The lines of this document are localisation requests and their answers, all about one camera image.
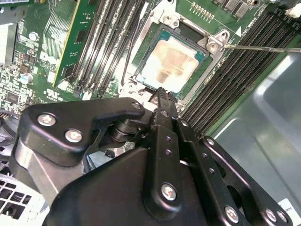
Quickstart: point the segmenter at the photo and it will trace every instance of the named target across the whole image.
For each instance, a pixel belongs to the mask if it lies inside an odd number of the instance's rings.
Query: capacitor
[[[32,41],[38,41],[40,39],[38,33],[36,33],[36,32],[30,32],[28,34],[28,38]]]
[[[23,85],[27,85],[28,83],[32,82],[33,80],[33,76],[30,73],[25,73],[23,75],[21,75],[19,81],[23,84]]]

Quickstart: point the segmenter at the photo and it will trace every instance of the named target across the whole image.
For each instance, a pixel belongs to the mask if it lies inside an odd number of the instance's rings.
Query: white label
[[[0,0],[0,4],[16,3],[16,2],[29,2],[29,0]]]
[[[282,201],[278,202],[278,204],[287,212],[293,222],[293,226],[298,226],[301,224],[301,218],[299,217],[297,211],[292,206],[288,199],[283,199]]]

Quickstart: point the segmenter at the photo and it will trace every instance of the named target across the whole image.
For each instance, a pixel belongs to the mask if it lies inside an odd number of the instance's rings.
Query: green circuit board
[[[14,62],[7,68],[0,68],[2,109],[20,115],[24,108],[32,104],[83,99],[73,95],[74,83],[62,85],[61,81],[64,79],[63,73],[80,57],[98,2],[98,0],[49,0],[43,4],[29,6],[26,18],[18,23]],[[160,2],[160,0],[150,1],[149,8],[154,9]],[[226,29],[230,33],[229,43],[236,44],[247,34],[266,6],[264,0],[258,1],[256,6],[249,7],[248,11],[238,18],[233,12],[227,11],[224,6],[212,0],[194,2],[178,0],[176,12],[211,34]],[[131,66],[138,68],[144,61],[143,57],[154,48],[154,39],[158,38],[156,34],[160,26],[161,24],[156,23],[151,25],[133,61],[130,62]],[[229,52],[224,51],[223,57],[208,75],[208,79]],[[127,50],[123,53],[121,61],[124,61],[126,56]],[[211,62],[210,57],[202,60],[200,67],[182,90],[175,93],[178,99],[183,100],[186,97]],[[123,71],[124,62],[118,67],[103,98],[119,96],[120,72]],[[27,85],[20,82],[20,77],[25,72],[33,76],[33,80]],[[9,98],[12,97],[11,93],[14,94],[15,101]]]

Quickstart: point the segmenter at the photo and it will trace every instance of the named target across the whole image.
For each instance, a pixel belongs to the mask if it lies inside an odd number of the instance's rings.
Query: integrated circuit
[[[87,31],[79,31],[77,34],[76,42],[82,42],[85,39]]]
[[[18,104],[19,96],[12,92],[8,92],[6,96],[6,100],[13,104]]]

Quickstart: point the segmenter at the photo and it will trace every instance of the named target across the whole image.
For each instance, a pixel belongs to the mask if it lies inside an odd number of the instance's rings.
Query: gray metal panel
[[[213,133],[277,201],[301,215],[301,55],[288,55]]]

